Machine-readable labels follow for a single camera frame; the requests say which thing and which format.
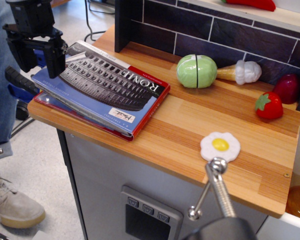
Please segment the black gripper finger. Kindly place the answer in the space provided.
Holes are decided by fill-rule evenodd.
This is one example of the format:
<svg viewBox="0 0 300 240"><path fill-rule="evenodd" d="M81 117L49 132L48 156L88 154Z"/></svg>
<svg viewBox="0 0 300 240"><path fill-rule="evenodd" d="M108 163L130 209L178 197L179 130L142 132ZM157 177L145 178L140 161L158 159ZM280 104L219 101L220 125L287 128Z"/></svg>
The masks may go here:
<svg viewBox="0 0 300 240"><path fill-rule="evenodd" d="M44 57L49 77L56 78L66 68L67 43L61 37L51 38L44 47Z"/></svg>
<svg viewBox="0 0 300 240"><path fill-rule="evenodd" d="M9 49L21 70L28 73L37 66L37 57L29 40L7 38Z"/></svg>

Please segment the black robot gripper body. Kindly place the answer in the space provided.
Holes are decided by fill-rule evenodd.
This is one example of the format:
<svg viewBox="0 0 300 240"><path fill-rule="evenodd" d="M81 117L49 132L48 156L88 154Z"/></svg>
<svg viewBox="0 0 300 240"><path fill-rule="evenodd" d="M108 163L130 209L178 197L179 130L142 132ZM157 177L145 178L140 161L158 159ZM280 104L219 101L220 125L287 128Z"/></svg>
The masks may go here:
<svg viewBox="0 0 300 240"><path fill-rule="evenodd" d="M49 44L57 55L64 55L68 45L62 40L62 32L54 28L55 19L50 0L7 0L14 24L5 24L7 43L11 52L26 48L26 41L36 37L49 37Z"/></svg>

